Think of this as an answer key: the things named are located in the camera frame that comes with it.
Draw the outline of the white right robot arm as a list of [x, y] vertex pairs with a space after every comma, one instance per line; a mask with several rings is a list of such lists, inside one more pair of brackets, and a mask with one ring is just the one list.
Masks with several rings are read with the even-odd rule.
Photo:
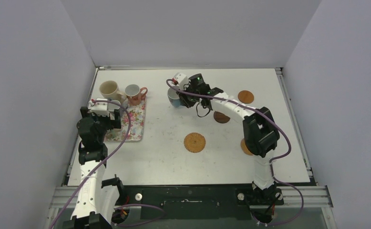
[[243, 126], [246, 148], [254, 158], [253, 184], [257, 188], [253, 191], [253, 198], [259, 204], [271, 200], [272, 192], [269, 187], [274, 185], [275, 180], [271, 174], [270, 159], [280, 138], [279, 131], [271, 124], [271, 112], [265, 107], [257, 109], [247, 106], [222, 89], [211, 88], [200, 73], [191, 77], [177, 73], [172, 82], [178, 87], [176, 93], [181, 105], [190, 108], [199, 104], [210, 111], [222, 113]]

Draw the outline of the blue mug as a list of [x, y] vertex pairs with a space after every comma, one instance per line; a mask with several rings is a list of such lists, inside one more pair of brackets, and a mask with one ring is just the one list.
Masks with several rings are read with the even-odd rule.
[[168, 91], [167, 91], [167, 97], [169, 99], [170, 104], [173, 107], [178, 108], [178, 107], [181, 106], [180, 97], [177, 94], [177, 91], [175, 89], [169, 88]]

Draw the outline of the pink mug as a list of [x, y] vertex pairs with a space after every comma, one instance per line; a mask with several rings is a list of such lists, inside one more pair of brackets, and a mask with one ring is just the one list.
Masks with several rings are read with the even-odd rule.
[[128, 98], [129, 104], [136, 106], [146, 100], [148, 89], [147, 87], [140, 87], [136, 84], [131, 84], [125, 88], [124, 92]]

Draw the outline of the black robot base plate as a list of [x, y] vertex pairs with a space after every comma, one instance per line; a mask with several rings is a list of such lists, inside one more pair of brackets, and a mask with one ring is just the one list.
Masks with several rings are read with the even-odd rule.
[[[204, 198], [200, 202], [182, 202], [179, 200], [162, 200], [164, 187], [173, 191], [174, 187], [193, 191], [207, 191], [208, 188], [218, 191], [212, 199]], [[252, 212], [273, 212], [273, 206], [284, 204], [281, 190], [271, 191], [269, 197], [260, 193], [252, 184], [222, 184], [222, 185], [179, 185], [179, 186], [125, 186], [128, 195], [122, 203], [140, 203], [157, 206], [166, 212], [164, 219], [221, 219], [234, 218], [250, 220]]]

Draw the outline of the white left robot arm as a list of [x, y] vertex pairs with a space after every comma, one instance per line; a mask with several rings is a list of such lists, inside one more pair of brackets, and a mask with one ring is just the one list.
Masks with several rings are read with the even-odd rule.
[[121, 114], [95, 112], [81, 107], [82, 118], [77, 123], [81, 141], [78, 147], [81, 183], [75, 209], [64, 229], [110, 229], [114, 205], [125, 201], [126, 192], [118, 177], [103, 180], [108, 149], [104, 143], [109, 130], [121, 128]]

